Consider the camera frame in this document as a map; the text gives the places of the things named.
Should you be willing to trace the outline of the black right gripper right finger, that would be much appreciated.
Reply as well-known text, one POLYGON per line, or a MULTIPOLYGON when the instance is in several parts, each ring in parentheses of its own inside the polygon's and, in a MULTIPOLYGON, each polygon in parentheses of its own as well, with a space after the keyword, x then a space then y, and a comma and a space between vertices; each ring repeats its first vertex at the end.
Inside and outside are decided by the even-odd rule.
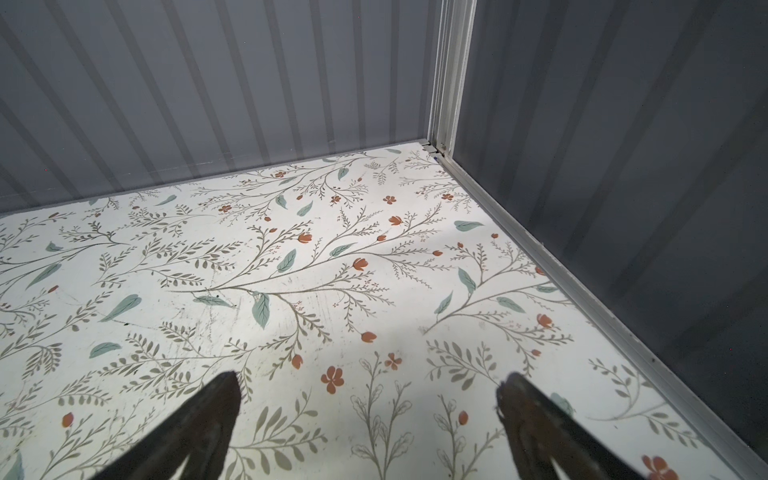
POLYGON ((639 479, 641 476, 518 372, 496 390, 504 427, 521 479, 639 479))

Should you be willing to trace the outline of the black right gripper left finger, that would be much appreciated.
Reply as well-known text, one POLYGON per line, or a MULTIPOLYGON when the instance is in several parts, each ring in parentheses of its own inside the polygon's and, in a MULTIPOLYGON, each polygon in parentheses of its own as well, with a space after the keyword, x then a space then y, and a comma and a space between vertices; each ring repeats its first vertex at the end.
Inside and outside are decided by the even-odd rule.
POLYGON ((217 479, 241 405, 237 374, 217 375, 97 479, 217 479))

